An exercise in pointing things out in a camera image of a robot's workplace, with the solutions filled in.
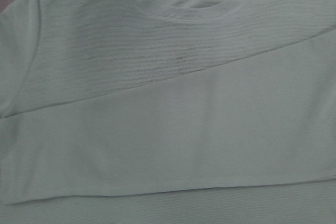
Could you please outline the sage green long-sleeve shirt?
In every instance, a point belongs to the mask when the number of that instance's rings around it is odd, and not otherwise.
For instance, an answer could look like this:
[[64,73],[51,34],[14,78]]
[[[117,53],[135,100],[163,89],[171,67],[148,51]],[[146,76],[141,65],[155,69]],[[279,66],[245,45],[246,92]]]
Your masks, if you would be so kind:
[[335,223],[335,0],[15,0],[1,223]]

